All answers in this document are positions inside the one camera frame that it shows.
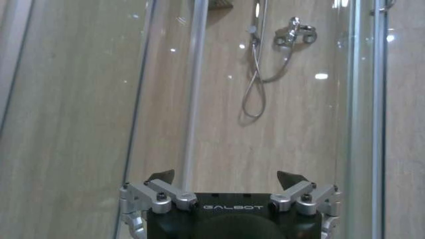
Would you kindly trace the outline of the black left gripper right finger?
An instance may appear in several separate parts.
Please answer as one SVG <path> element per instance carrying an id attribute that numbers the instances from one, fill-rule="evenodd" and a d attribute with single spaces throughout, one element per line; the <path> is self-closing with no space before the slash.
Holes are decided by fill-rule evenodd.
<path id="1" fill-rule="evenodd" d="M 319 187 L 315 182 L 299 174 L 277 171 L 277 179 L 284 189 L 281 194 L 272 194 L 269 204 L 276 213 L 295 209 L 303 216 L 323 216 L 321 238 L 331 239 L 340 222 L 341 191 L 336 185 Z"/>

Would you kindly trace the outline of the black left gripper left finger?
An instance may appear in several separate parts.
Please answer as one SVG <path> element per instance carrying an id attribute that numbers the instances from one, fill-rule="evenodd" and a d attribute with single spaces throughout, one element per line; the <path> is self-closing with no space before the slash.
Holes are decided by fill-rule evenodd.
<path id="1" fill-rule="evenodd" d="M 131 237 L 145 239 L 145 214 L 167 214 L 176 206 L 191 212 L 197 208 L 199 199 L 193 192 L 187 192 L 172 185 L 175 169 L 153 173 L 140 184 L 125 182 L 120 188 L 120 219 L 128 225 Z"/>

